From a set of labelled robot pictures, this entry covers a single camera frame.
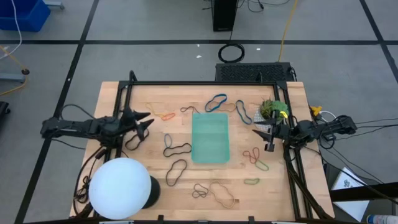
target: translucent green tray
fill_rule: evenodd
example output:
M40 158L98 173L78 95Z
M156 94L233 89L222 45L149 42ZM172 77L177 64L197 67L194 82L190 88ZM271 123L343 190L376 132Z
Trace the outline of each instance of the translucent green tray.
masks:
M225 163L229 161L227 114L193 114L192 161L196 163Z

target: metal grate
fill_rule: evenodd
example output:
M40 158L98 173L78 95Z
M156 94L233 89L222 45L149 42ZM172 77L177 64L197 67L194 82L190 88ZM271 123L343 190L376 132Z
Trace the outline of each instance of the metal grate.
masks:
M287 71L289 63L234 63L217 64L216 80L218 81L293 81Z

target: yellow object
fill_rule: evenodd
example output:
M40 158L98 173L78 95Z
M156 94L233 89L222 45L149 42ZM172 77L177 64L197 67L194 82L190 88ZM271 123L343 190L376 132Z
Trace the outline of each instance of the yellow object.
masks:
M285 111L281 111L280 113L281 113L281 115L282 115L284 118L286 118L286 119L287 119L287 114L286 114L286 112L285 112Z
M175 113L167 113L167 114L156 113L150 103L146 103L145 106L146 106L146 108L148 108L150 110L150 112L153 115L160 117L162 119L162 121L167 121L168 119L172 119L175 116Z
M24 86L26 85L26 83L27 83L27 78L25 78L25 81L23 82L22 85L20 85L20 86L18 86L18 87L15 87L15 88L13 88L13 89L11 89L11 90L2 92L2 93L0 93L0 96L3 96L3 95L5 95L5 94L11 93L11 92L16 91L16 90L19 90L20 88L24 87Z
M11 59L13 59L19 66L21 66L21 68L22 68L23 70L24 70L24 69L27 70L26 66L24 66L23 64L21 64L13 55L11 55L11 54L10 54L6 49L4 49L1 45L0 45L0 49L1 49L4 53L6 53ZM16 91L16 90L19 90L20 88L24 87L24 86L26 85L26 83L27 83L27 78L25 77L25 81L23 82L22 85L20 85L20 86L18 86L18 87L15 87L15 88L13 88L13 89L11 89L11 90L2 92L2 93L0 93L0 96L6 95L6 94L11 93L11 92Z
M319 112L322 110L322 106L311 106L311 110L315 116L318 116Z
M289 19L287 20L287 23L286 23L286 26L285 26L284 35L282 36L282 42L280 43L280 51L279 51L278 62L280 62L280 59L282 58L282 52L284 51L284 42L285 42L286 32L289 29L290 22L292 21L294 11L296 10L297 2L298 2L298 0L294 1L293 9L290 12Z
M21 64L12 54L10 54L6 49L4 49L2 47L2 45L0 45L0 49L6 53L8 55L8 57L10 57L11 59L13 59L15 61L15 63L17 63L19 66L21 66L22 69L27 69L27 67L23 64Z

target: black computer tower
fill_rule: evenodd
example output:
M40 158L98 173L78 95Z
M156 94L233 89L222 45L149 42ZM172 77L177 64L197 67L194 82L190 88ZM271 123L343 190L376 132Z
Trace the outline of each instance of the black computer tower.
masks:
M211 0L213 31L232 31L238 0Z

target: wooden table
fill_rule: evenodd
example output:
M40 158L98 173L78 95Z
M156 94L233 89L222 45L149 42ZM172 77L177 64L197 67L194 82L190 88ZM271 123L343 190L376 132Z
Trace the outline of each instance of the wooden table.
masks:
M103 82L95 110L95 117L111 116L117 92L117 82ZM311 119L308 110L307 98L303 83L288 83L290 103L293 114L298 120ZM173 138L173 145L178 146L185 142L191 143L192 112L180 112L181 107L195 106L200 112L204 111L205 103L219 93L226 93L227 103L243 100L248 115L254 116L262 99L274 98L271 86L162 86L162 85L137 85L132 88L130 107L136 111L148 111L145 103L151 103L157 113L174 112L176 116L168 121L151 115L154 118L149 126L150 135L135 151L123 148L130 157L145 165L149 174L155 177L161 187L159 201L151 208L139 211L131 217L133 220L156 220L158 215L164 215L165 220L219 220L219 221L245 221L248 216L254 216L258 221L264 220L294 220L292 200L289 190L289 181L285 161L282 158L282 142L275 140L275 151L263 151L264 142L251 130L255 125L244 124L236 111L228 113L229 123L229 148L231 159L226 164L194 164L190 154L181 154L166 158L162 152L165 148L164 135L169 133ZM134 133L128 133L124 138L127 141ZM308 145L318 150L316 142ZM264 172L243 157L245 150L251 151L253 147L260 150L260 160L269 167ZM84 161L99 148L99 142L88 141ZM328 187L323 172L320 156L310 150L301 150L303 167L307 178L309 191L316 198L323 209L334 217ZM174 187L165 183L166 172L177 159L186 159L188 168L183 173ZM92 161L85 167L81 178L87 175ZM94 170L101 165L95 164ZM171 181L179 174L171 173ZM257 185L246 185L243 180L247 178L260 178ZM206 198L193 198L193 185L200 183L205 187L218 180L235 196L236 203L233 208L227 209L217 203L214 195ZM214 185L214 190L225 202L231 203L231 197L220 186ZM298 190L298 199L302 217L305 216L302 195ZM84 205L78 204L81 211Z

